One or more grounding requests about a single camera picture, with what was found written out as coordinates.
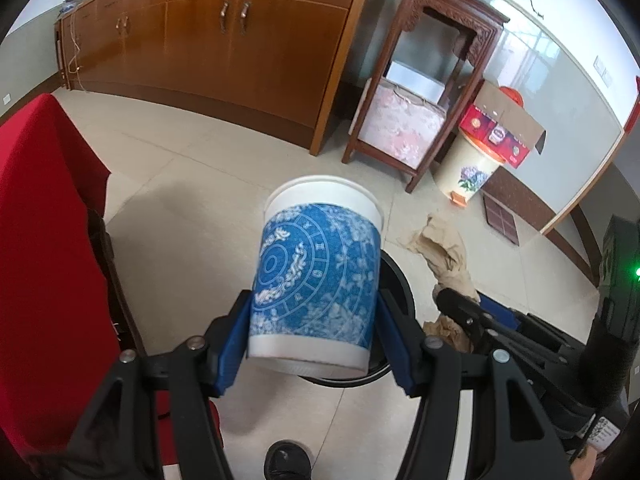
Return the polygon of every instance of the screw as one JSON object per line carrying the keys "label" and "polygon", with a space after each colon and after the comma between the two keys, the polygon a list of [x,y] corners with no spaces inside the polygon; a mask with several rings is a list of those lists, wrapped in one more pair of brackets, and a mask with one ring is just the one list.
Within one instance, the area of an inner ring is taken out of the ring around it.
{"label": "screw", "polygon": [[508,362],[510,357],[509,352],[507,352],[506,350],[502,350],[500,348],[498,348],[497,350],[494,350],[493,356],[496,361],[502,364],[505,364],[506,362]]}
{"label": "screw", "polygon": [[194,335],[187,339],[187,347],[189,350],[200,350],[205,344],[201,335]]}
{"label": "screw", "polygon": [[120,352],[119,359],[121,363],[130,363],[135,358],[136,358],[135,350],[129,349],[129,350],[123,350],[122,352]]}
{"label": "screw", "polygon": [[437,350],[438,348],[442,348],[443,344],[444,343],[442,342],[442,339],[433,335],[427,336],[424,339],[424,345],[427,348],[431,348],[432,350]]}

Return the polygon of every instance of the tile floor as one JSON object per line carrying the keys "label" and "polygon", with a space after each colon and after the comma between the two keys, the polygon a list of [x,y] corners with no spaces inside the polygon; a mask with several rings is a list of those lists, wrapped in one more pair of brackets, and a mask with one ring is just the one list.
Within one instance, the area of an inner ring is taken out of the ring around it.
{"label": "tile floor", "polygon": [[[162,105],[103,94],[54,94],[113,172],[106,221],[122,285],[149,352],[167,351],[204,331],[249,288],[262,205],[286,180],[330,173],[371,190],[385,209],[384,249],[406,274],[420,322],[433,320],[435,284],[425,261],[402,248],[430,212],[459,229],[477,288],[585,339],[598,293],[546,238],[516,218],[520,247],[484,221],[481,199],[452,206],[425,176],[413,194],[397,172],[357,155],[340,162],[347,123],[322,154],[247,128]],[[463,478],[470,399],[463,397],[460,445],[450,480]],[[242,365],[217,402],[225,450],[238,480],[262,478],[266,449],[288,438],[306,445],[315,480],[394,478],[417,400],[389,374],[340,390]],[[168,478],[178,478],[176,467]]]}

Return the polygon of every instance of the cup rim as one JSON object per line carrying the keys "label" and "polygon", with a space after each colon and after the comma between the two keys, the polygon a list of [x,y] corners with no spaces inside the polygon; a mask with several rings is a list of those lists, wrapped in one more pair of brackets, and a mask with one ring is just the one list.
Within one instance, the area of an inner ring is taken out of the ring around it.
{"label": "cup rim", "polygon": [[370,192],[364,186],[357,184],[353,180],[349,180],[348,178],[344,178],[341,176],[327,175],[327,174],[299,176],[297,178],[294,178],[292,180],[285,182],[280,187],[278,187],[273,193],[269,195],[269,197],[267,198],[267,201],[264,204],[264,208],[262,210],[262,216],[263,216],[264,222],[268,220],[268,218],[266,217],[267,210],[269,209],[269,207],[271,206],[271,203],[273,203],[273,201],[276,199],[277,196],[279,196],[281,193],[283,193],[287,189],[297,186],[298,184],[306,184],[308,182],[329,182],[332,184],[343,184],[344,186],[351,187],[351,189],[355,189],[356,191],[359,191],[364,196],[366,196],[369,200],[371,200],[373,205],[376,207],[376,210],[380,215],[380,219],[382,220],[381,222],[382,228],[384,228],[385,213],[382,210],[382,207],[380,206],[380,202],[375,197],[375,195],[373,195],[372,192]]}

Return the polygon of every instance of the orange base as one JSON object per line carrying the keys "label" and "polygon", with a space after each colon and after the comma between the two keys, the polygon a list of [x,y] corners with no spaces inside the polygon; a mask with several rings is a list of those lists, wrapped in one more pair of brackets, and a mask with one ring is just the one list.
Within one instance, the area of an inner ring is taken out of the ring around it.
{"label": "orange base", "polygon": [[457,206],[466,207],[466,198],[455,191],[451,192],[451,201]]}

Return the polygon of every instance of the wire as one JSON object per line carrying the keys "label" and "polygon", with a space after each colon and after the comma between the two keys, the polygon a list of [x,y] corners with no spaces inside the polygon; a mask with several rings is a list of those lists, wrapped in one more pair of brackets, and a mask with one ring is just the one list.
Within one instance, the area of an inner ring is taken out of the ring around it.
{"label": "wire", "polygon": [[[69,73],[76,74],[80,88],[85,92],[87,92],[88,90],[84,87],[84,85],[82,84],[82,81],[80,80],[80,67],[78,66],[78,54],[80,54],[80,46],[76,42],[76,12],[75,11],[71,15],[71,19],[69,21],[69,33],[71,34],[71,41],[74,42],[74,56],[69,60],[69,63],[67,64],[66,68]],[[76,66],[75,70],[71,70],[72,63],[74,63]]]}
{"label": "wire", "polygon": [[593,429],[596,427],[597,423],[600,421],[601,416],[602,416],[602,411],[596,412],[596,414],[594,415],[593,420],[589,425],[589,429],[584,433],[584,437],[581,439],[580,444],[578,445],[578,447],[575,448],[574,454],[569,459],[570,465],[575,462],[575,459],[577,459],[582,454],[584,449],[587,447],[587,443],[589,441],[589,438],[591,437],[591,433],[593,433]]}

